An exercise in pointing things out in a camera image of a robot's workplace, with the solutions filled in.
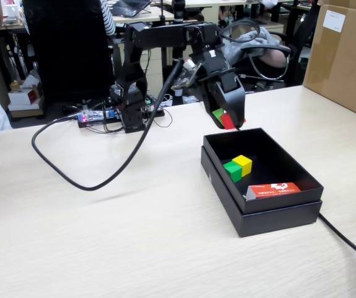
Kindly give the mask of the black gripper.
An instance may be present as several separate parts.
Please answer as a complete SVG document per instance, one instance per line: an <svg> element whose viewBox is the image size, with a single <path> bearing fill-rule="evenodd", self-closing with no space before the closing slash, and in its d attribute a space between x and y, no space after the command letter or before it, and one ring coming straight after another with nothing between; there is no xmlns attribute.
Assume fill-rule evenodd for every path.
<svg viewBox="0 0 356 298"><path fill-rule="evenodd" d="M245 91L221 49L193 52L190 58L195 64L201 64L195 75L197 82L219 82L211 89L206 88L203 98L205 110L214 124L219 129L240 129L246 121ZM225 113L219 118L213 112L220 108Z"/></svg>

